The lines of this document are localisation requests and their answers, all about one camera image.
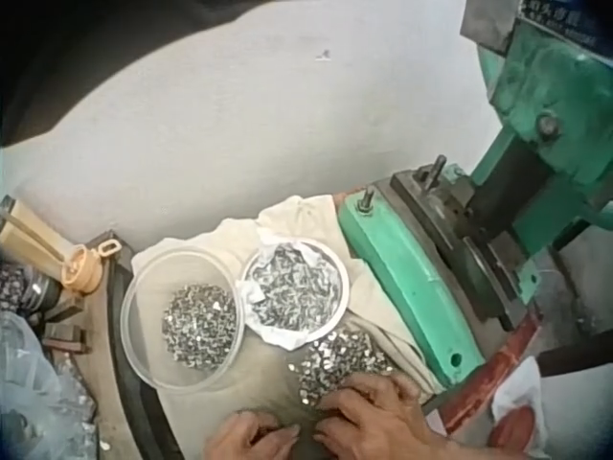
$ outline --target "metal bolt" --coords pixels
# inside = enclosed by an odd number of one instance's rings
[[[439,182],[439,176],[443,172],[444,165],[447,163],[447,157],[444,155],[439,155],[437,160],[430,168],[430,172],[425,178],[425,184],[423,185],[424,190],[427,192],[432,190],[435,185]]]
[[[373,210],[373,197],[375,196],[375,189],[369,187],[364,191],[364,195],[357,202],[357,210],[362,214],[368,214]]]
[[[551,113],[541,113],[536,119],[536,129],[543,141],[552,141],[559,135],[559,122]]]

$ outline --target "machine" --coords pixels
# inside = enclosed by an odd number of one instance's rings
[[[502,123],[481,162],[468,174],[440,155],[339,213],[447,386],[484,361],[471,323],[511,331],[524,317],[539,251],[613,229],[613,47],[584,2],[468,0],[462,33]]]

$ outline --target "cloth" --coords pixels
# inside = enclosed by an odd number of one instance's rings
[[[148,261],[163,251],[197,246],[215,254],[227,266],[229,273],[238,279],[245,263],[260,245],[259,227],[280,236],[311,238],[332,249],[349,273],[349,315],[352,314],[352,321],[368,331],[399,368],[416,380],[423,390],[424,400],[443,391],[424,364],[414,337],[369,267],[362,261],[352,259],[330,195],[306,199],[293,196],[261,211],[256,219],[228,218],[213,232],[190,240],[164,239],[133,258],[134,273],[138,274]],[[159,346],[151,348],[149,362],[155,361],[157,353],[164,351]],[[186,458],[199,458],[203,433],[206,437],[208,432],[213,432],[221,420],[234,410],[265,408],[286,423],[301,425],[305,418],[316,418],[313,409],[301,406],[297,398],[297,382],[292,380],[286,369],[287,356],[288,352],[267,345],[259,337],[245,331],[237,361],[220,383],[222,389],[215,393],[190,395],[158,391],[175,438]],[[304,452],[304,458],[319,458],[314,450],[306,449]]]
[[[547,427],[541,397],[541,379],[534,356],[524,359],[519,366],[496,389],[491,402],[494,422],[500,420],[517,407],[528,405],[534,411],[534,433],[528,446],[531,458],[550,458],[545,454]]]

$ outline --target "clear plastic bowl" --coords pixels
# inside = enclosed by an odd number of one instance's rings
[[[235,299],[237,333],[230,353],[213,372],[175,361],[162,335],[162,317],[173,294],[191,284],[219,286]],[[125,355],[134,372],[150,386],[173,392],[216,389],[216,381],[237,357],[245,322],[234,278],[216,256],[197,247],[171,249],[151,259],[130,283],[120,321]]]

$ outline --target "human hand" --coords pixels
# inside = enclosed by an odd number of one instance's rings
[[[434,460],[447,458],[447,441],[432,431],[419,403],[420,389],[408,377],[353,374],[319,408],[332,416],[314,438],[339,460]]]
[[[286,460],[298,441],[300,427],[279,428],[263,412],[237,412],[207,441],[204,460]]]

